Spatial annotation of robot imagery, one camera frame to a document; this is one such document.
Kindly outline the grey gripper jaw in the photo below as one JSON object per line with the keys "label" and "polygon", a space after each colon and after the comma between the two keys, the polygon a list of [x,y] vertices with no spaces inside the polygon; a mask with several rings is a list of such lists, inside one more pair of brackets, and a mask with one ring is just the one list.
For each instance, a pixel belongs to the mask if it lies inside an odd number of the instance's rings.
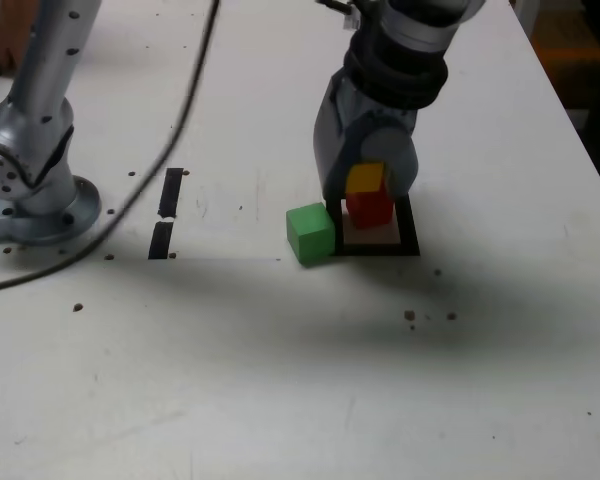
{"label": "grey gripper jaw", "polygon": [[411,134],[397,123],[380,125],[356,121],[351,126],[355,137],[354,165],[383,163],[392,197],[406,196],[418,174],[418,159]]}

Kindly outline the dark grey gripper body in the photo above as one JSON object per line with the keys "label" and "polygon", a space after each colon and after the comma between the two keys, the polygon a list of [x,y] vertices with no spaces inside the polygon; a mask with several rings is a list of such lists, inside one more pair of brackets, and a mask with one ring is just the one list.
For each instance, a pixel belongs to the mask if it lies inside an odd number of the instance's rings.
{"label": "dark grey gripper body", "polygon": [[373,134],[397,130],[409,141],[415,130],[417,111],[388,106],[363,93],[355,86],[348,87],[348,142],[361,146]]}

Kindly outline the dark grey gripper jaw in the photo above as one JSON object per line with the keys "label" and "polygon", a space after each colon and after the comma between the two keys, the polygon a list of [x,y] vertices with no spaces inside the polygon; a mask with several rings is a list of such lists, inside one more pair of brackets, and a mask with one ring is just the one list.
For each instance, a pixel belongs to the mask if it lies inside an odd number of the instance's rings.
{"label": "dark grey gripper jaw", "polygon": [[313,130],[314,157],[324,199],[344,194],[347,162],[342,158],[342,151],[346,144],[345,133],[349,120],[344,119],[338,105],[338,93],[342,87],[345,87],[345,93],[350,92],[346,75],[335,73],[329,80]]}

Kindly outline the person's hand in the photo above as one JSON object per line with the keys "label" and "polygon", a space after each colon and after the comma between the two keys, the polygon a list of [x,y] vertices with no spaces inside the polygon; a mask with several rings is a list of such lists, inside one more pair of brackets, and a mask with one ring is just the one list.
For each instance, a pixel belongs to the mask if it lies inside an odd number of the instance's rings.
{"label": "person's hand", "polygon": [[18,33],[12,26],[0,23],[0,70],[12,71],[17,65]]}

